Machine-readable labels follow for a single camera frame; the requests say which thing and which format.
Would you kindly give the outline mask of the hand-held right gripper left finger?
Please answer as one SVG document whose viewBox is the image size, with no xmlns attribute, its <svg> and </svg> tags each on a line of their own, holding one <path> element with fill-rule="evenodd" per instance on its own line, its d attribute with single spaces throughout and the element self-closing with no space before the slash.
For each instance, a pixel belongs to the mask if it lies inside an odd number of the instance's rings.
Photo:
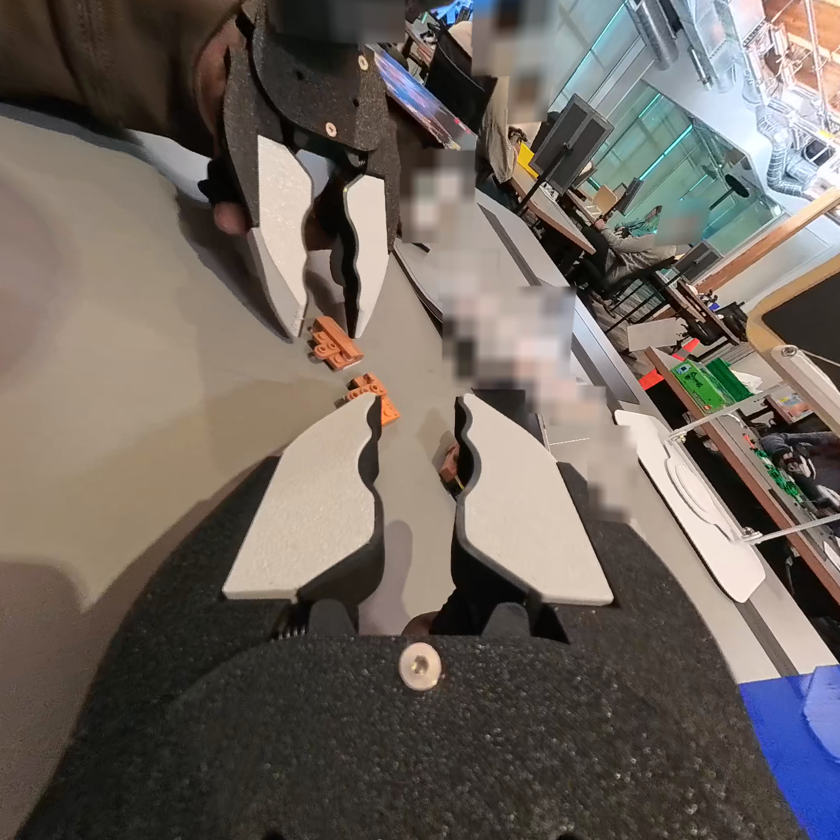
<svg viewBox="0 0 840 840">
<path fill-rule="evenodd" d="M 375 592 L 381 403 L 359 395 L 286 446 L 224 583 L 228 600 L 365 601 Z"/>
</svg>

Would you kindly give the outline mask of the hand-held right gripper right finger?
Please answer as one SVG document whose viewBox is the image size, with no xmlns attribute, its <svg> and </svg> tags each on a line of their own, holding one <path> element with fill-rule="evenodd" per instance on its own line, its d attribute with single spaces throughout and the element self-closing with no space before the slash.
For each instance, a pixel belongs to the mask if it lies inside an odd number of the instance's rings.
<svg viewBox="0 0 840 840">
<path fill-rule="evenodd" d="M 550 451 L 468 393 L 456 403 L 456 544 L 524 595 L 608 606 L 613 591 Z"/>
</svg>

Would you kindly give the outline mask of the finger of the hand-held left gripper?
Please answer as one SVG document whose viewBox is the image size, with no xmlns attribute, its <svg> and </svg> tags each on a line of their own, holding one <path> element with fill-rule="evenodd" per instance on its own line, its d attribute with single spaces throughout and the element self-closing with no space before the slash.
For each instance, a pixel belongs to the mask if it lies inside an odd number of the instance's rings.
<svg viewBox="0 0 840 840">
<path fill-rule="evenodd" d="M 350 335 L 358 339 L 378 302 L 389 261 L 385 184 L 359 175 L 343 191 L 349 239 L 344 247 L 345 304 Z"/>
<path fill-rule="evenodd" d="M 257 137 L 258 221 L 247 235 L 261 285 L 285 334 L 297 338 L 308 305 L 305 228 L 312 178 L 288 147 Z"/>
</svg>

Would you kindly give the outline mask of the orange brick plate assembly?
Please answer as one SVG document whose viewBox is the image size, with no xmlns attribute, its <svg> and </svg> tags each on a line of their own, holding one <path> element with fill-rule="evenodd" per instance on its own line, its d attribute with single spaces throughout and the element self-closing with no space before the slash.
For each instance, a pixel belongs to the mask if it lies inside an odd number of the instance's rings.
<svg viewBox="0 0 840 840">
<path fill-rule="evenodd" d="M 346 371 L 362 362 L 364 353 L 331 317 L 319 316 L 310 328 L 311 354 L 332 371 Z"/>
</svg>

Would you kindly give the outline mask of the large blue plastic bin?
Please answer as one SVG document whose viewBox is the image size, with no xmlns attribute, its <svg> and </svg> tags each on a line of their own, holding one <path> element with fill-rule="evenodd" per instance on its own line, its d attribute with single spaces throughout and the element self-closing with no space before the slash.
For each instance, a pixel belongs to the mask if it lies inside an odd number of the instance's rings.
<svg viewBox="0 0 840 840">
<path fill-rule="evenodd" d="M 741 683 L 764 758 L 811 839 L 839 838 L 839 666 Z"/>
</svg>

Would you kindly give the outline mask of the wooden-edged desk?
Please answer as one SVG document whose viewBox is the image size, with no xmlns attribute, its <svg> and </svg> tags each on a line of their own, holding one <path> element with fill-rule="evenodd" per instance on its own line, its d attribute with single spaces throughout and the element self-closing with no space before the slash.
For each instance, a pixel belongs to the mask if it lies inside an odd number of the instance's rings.
<svg viewBox="0 0 840 840">
<path fill-rule="evenodd" d="M 664 362 L 666 353 L 655 349 L 651 361 Z M 647 395 L 676 430 L 704 413 L 669 372 Z M 770 534 L 802 524 L 805 511 L 779 488 L 747 440 L 747 431 L 735 416 L 722 416 L 681 434 L 686 448 L 732 515 L 743 527 Z M 802 584 L 796 592 L 812 593 L 820 602 L 839 605 L 838 568 L 823 551 L 832 542 L 824 528 L 795 532 L 766 542 L 757 549 L 789 583 Z"/>
</svg>

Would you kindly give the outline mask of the person's left hand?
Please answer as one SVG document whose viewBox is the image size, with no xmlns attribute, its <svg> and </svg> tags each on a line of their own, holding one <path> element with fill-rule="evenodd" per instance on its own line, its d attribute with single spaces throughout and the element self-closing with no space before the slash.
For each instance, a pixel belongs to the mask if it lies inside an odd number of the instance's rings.
<svg viewBox="0 0 840 840">
<path fill-rule="evenodd" d="M 244 236 L 249 230 L 246 210 L 236 201 L 221 201 L 221 196 L 233 197 L 234 186 L 222 161 L 224 96 L 228 83 L 228 53 L 244 47 L 236 17 L 231 17 L 208 41 L 196 65 L 195 95 L 198 110 L 213 137 L 212 163 L 208 166 L 207 180 L 213 195 L 213 219 L 226 235 Z"/>
</svg>

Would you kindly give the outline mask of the orange and grey brick assembly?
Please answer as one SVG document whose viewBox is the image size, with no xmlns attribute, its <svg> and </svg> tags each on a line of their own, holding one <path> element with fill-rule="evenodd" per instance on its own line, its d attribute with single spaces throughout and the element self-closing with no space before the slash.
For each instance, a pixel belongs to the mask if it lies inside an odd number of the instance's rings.
<svg viewBox="0 0 840 840">
<path fill-rule="evenodd" d="M 380 399 L 381 425 L 383 427 L 392 424 L 400 418 L 401 414 L 392 402 L 386 386 L 373 373 L 364 373 L 354 377 L 348 383 L 348 392 L 345 399 L 347 401 L 353 400 L 368 393 L 373 394 Z"/>
</svg>

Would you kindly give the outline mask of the black office chair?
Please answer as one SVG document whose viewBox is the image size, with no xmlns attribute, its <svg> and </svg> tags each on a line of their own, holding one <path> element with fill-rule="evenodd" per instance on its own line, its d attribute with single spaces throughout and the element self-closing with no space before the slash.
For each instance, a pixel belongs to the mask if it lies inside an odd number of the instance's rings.
<svg viewBox="0 0 840 840">
<path fill-rule="evenodd" d="M 498 79 L 473 75 L 470 51 L 454 36 L 454 29 L 439 33 L 425 87 L 472 133 L 478 135 Z"/>
</svg>

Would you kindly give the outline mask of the red sheet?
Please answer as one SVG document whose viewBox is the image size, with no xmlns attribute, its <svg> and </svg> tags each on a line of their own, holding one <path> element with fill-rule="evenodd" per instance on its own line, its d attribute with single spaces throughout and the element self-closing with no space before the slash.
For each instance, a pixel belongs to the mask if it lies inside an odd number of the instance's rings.
<svg viewBox="0 0 840 840">
<path fill-rule="evenodd" d="M 644 391 L 649 391 L 651 388 L 663 382 L 665 380 L 662 371 L 669 370 L 671 371 L 674 369 L 678 364 L 681 364 L 687 361 L 692 352 L 698 347 L 699 341 L 697 339 L 689 340 L 685 345 L 679 347 L 677 351 L 673 353 L 667 353 L 667 358 L 664 362 L 655 362 L 651 361 L 651 353 L 655 350 L 655 348 L 646 348 L 642 351 L 642 355 L 644 356 L 645 360 L 650 362 L 653 365 L 653 369 L 643 375 L 638 383 L 643 388 Z"/>
</svg>

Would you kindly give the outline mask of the green printed box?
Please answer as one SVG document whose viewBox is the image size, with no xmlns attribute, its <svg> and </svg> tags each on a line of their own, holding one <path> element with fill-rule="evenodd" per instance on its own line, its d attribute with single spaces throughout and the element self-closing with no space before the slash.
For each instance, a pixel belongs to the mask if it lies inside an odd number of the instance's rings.
<svg viewBox="0 0 840 840">
<path fill-rule="evenodd" d="M 706 364 L 687 359 L 671 367 L 669 372 L 705 414 L 747 401 L 753 396 L 732 372 L 730 364 L 721 359 Z"/>
</svg>

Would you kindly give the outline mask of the dark monitor on stand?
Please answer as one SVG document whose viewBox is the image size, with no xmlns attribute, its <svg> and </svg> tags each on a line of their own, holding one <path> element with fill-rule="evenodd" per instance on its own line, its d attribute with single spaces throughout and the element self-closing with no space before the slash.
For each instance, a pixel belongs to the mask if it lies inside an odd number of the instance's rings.
<svg viewBox="0 0 840 840">
<path fill-rule="evenodd" d="M 530 168 L 555 192 L 566 193 L 591 162 L 613 124 L 574 93 L 559 112 L 550 112 L 532 147 Z"/>
</svg>

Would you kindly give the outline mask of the black round-base stand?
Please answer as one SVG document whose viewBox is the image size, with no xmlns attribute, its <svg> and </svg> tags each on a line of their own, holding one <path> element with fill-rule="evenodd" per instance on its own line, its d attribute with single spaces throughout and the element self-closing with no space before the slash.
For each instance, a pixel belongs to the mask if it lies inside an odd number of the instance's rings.
<svg viewBox="0 0 840 840">
<path fill-rule="evenodd" d="M 727 189 L 723 194 L 719 196 L 717 200 L 715 200 L 711 205 L 709 205 L 710 212 L 722 203 L 724 203 L 731 196 L 736 196 L 738 198 L 750 197 L 749 188 L 744 183 L 742 183 L 739 180 L 739 178 L 735 175 L 727 173 L 723 176 L 723 181 Z"/>
</svg>

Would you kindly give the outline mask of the ribbed silver ventilation duct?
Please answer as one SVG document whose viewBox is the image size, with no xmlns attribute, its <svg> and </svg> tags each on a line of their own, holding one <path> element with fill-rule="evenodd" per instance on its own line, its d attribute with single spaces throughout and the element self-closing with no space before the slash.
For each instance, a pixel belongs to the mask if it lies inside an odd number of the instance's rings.
<svg viewBox="0 0 840 840">
<path fill-rule="evenodd" d="M 639 36 L 654 55 L 659 71 L 671 68 L 678 59 L 679 49 L 674 29 L 661 1 L 625 1 L 627 12 Z"/>
<path fill-rule="evenodd" d="M 795 147 L 791 122 L 778 110 L 765 104 L 755 110 L 757 131 L 770 142 L 770 161 L 766 184 L 775 193 L 805 198 L 817 174 L 816 164 L 807 161 Z"/>
</svg>

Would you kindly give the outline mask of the black screen with wooden frame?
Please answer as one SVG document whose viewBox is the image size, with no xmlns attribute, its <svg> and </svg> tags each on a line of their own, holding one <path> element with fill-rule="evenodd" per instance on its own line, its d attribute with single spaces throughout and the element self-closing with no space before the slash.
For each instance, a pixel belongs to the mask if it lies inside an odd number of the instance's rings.
<svg viewBox="0 0 840 840">
<path fill-rule="evenodd" d="M 817 361 L 839 362 L 839 257 L 806 271 L 751 309 L 748 342 L 767 354 L 789 344 Z"/>
</svg>

